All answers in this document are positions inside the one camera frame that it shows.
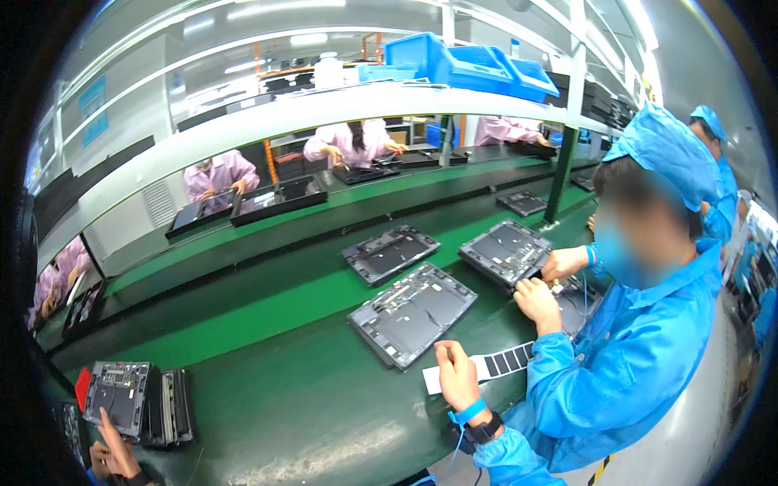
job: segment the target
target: black sticker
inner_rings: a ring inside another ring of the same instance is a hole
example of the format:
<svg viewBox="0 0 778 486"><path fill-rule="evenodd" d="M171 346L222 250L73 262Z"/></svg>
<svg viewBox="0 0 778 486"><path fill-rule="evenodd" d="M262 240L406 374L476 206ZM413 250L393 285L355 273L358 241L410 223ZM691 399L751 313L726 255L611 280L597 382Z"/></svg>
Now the black sticker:
<svg viewBox="0 0 778 486"><path fill-rule="evenodd" d="M491 356L484 356L484 361L486 362L486 368L489 370L489 376L498 376L499 373L497 372L497 367L494 366L494 360Z"/></svg>
<svg viewBox="0 0 778 486"><path fill-rule="evenodd" d="M516 353L516 358L519 360L519 366L527 368L527 355L524 354L524 351L521 351L521 348L516 348L513 351Z"/></svg>
<svg viewBox="0 0 778 486"><path fill-rule="evenodd" d="M494 355L494 362L497 363L497 368L499 369L500 375L504 375L505 373L509 372L508 365L505 363L505 358L503 358L503 355Z"/></svg>
<svg viewBox="0 0 778 486"><path fill-rule="evenodd" d="M505 361L508 362L508 368L510 368L510 371L516 371L519 369L519 362L516 361L516 355L513 354L513 351L506 351L503 353L505 356Z"/></svg>

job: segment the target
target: green workbench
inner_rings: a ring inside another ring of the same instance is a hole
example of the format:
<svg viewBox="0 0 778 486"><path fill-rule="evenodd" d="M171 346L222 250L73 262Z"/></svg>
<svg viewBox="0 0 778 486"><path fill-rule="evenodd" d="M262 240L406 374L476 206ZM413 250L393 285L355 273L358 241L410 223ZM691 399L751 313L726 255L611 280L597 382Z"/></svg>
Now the green workbench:
<svg viewBox="0 0 778 486"><path fill-rule="evenodd" d="M541 180L521 188L545 196L550 187L551 180ZM494 197L432 208L263 261L155 302L57 353L54 362L70 376L98 358L187 368L197 442L174 452L135 448L170 484L393 484L450 452L440 438L447 406L424 387L421 370L435 365L433 353L405 373L386 369L349 327L346 316L377 289L367 288L338 252L408 223L441 242L428 261L479 294L446 338L468 354L531 341L531 322L461 262L457 249L504 218L533 226L557 247L588 243L585 221L596 204L592 194L571 187L559 224L545 229L542 213L521 219ZM481 389L490 407L505 411L524 395L526 373Z"/></svg>

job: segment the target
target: red object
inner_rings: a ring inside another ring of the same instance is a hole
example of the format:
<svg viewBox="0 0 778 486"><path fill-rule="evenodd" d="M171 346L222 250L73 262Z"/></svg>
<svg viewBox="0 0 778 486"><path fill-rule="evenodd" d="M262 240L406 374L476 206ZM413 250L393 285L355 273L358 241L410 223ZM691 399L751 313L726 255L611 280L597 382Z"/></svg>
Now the red object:
<svg viewBox="0 0 778 486"><path fill-rule="evenodd" d="M79 408L81 413L84 413L86 407L86 392L89 391L89 381L92 379L92 373L86 369L81 368L79 378L75 381L75 399L79 402Z"/></svg>

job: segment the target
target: yellow and black floor tape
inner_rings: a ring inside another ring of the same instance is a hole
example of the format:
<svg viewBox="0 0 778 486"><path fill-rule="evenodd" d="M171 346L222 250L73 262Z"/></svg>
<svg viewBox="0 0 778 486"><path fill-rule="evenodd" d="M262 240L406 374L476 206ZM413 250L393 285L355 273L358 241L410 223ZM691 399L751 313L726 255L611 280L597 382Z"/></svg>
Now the yellow and black floor tape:
<svg viewBox="0 0 778 486"><path fill-rule="evenodd" d="M605 459L603 459L602 465L600 465L600 467L597 469L597 472L594 473L594 476L591 477L591 479L589 480L589 483L587 484L587 486L594 486L594 483L596 483L597 480L600 479L600 474L602 474L602 471L605 470L605 466L607 466L608 463L611 462L611 458L612 457L613 457L613 455L610 455L610 456L606 457Z"/></svg>

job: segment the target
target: gray floor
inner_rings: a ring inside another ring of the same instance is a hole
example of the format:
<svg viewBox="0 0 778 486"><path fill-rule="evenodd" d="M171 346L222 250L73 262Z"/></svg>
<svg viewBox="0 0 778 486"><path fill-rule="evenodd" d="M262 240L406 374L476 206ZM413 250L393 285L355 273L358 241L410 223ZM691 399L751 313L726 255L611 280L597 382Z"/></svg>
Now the gray floor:
<svg viewBox="0 0 778 486"><path fill-rule="evenodd" d="M724 312L722 292L708 346L696 374L673 408L638 443L616 453L600 476L601 486L693 486L723 452L730 431L730 404L737 387L737 342ZM472 486L478 476L470 456L459 453L430 467L440 486ZM599 463L558 474L569 486L586 486ZM489 483L484 471L479 486Z"/></svg>

